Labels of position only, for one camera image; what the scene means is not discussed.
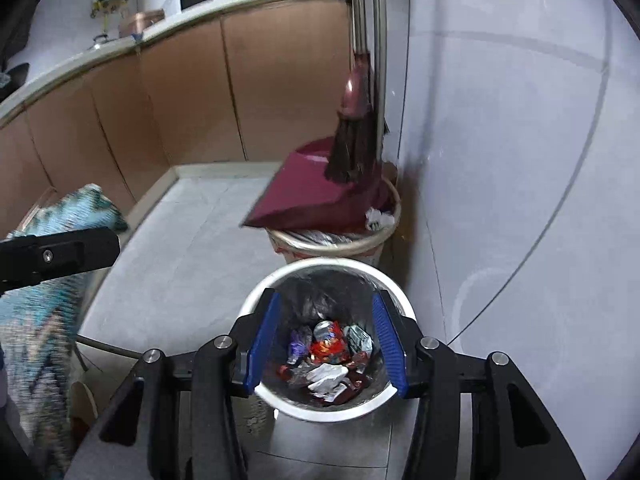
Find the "green white food package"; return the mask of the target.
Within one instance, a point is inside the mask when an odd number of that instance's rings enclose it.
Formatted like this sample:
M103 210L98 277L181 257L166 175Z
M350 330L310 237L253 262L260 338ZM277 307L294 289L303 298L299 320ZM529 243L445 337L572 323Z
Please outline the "green white food package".
M367 358L372 356L373 339L362 327L357 324L345 325L343 335L353 356L356 354L364 354Z

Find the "red snack wrapper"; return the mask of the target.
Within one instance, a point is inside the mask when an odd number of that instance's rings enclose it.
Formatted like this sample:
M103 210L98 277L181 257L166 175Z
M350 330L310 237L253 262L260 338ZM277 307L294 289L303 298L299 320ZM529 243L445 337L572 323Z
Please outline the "red snack wrapper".
M316 325L310 360L314 364L342 364L350 360L348 344L337 322L325 320Z

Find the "purple wrapper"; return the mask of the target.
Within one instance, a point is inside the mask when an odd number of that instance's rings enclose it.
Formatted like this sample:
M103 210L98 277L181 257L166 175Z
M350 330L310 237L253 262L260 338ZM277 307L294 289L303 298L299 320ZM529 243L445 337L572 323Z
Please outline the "purple wrapper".
M295 366L310 362L310 347L314 334L309 326L300 326L290 333L288 341L288 359L286 364Z

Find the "white tissue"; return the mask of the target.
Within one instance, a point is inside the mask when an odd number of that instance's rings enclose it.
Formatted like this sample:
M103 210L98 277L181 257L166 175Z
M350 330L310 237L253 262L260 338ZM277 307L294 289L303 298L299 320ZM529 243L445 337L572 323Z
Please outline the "white tissue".
M346 389L347 374L344 365L323 363L306 374L307 389L316 398L331 402Z

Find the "white round trash bin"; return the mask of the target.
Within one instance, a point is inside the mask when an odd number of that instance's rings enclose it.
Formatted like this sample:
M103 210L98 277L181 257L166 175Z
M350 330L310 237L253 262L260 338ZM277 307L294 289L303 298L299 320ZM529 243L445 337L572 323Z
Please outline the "white round trash bin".
M276 333L256 396L304 422L347 422L396 394L387 376L373 304L390 300L414 318L406 294L385 273L357 260L312 258L282 266L245 298L241 314L267 290L280 304Z

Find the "beige woven trash basket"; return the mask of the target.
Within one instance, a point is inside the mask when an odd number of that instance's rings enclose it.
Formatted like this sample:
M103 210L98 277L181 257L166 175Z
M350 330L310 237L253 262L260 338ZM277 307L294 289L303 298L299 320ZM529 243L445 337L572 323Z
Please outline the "beige woven trash basket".
M267 234L273 250L286 263L306 258L351 258L370 266L380 262L385 243L393 236L401 217L400 196L390 180L383 178L390 199L392 211L382 212L370 209L366 215L366 226L362 234L334 234L320 231L281 232L268 230Z

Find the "brown kitchen base cabinets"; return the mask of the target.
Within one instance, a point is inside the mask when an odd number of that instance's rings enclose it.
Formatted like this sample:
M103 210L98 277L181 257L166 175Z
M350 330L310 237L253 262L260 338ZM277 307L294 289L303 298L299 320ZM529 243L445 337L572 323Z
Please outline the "brown kitchen base cabinets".
M172 168L330 136L349 29L344 0L246 6L20 93L1 115L2 231L90 183L129 212Z

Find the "teal zigzag knitted cloth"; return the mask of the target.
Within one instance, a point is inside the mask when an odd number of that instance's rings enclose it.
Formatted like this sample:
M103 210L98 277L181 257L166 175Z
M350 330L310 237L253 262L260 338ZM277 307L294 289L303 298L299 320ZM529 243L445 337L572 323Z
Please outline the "teal zigzag knitted cloth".
M87 184L38 211L9 240L109 228L128 230L102 188ZM62 479L74 454L68 395L72 353L88 273L7 292L1 298L1 348L8 378L9 427L43 479Z

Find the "brown rice cooker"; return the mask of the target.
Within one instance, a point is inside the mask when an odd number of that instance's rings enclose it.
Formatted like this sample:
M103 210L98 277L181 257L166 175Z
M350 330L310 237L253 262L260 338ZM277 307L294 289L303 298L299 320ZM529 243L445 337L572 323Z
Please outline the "brown rice cooker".
M163 9L132 14L128 16L128 18L124 18L118 25L119 37L141 36L145 29L155 23L163 21L164 18L165 11Z

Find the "maroon dustpan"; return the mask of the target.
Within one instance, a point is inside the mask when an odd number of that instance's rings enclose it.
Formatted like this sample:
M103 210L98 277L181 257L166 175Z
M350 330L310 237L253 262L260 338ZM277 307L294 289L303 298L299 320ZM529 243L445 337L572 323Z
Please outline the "maroon dustpan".
M369 209L393 209L392 191L378 168L356 183L326 180L333 139L296 148L254 203L244 226L276 231L360 232Z

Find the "maroon broom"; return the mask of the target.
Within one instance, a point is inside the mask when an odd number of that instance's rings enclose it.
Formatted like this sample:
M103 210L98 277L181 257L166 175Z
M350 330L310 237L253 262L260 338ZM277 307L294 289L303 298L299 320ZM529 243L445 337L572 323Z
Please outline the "maroon broom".
M372 0L373 47L367 43L366 0L352 8L352 68L338 108L338 123L324 176L346 184L361 180L382 160L386 133L387 6Z

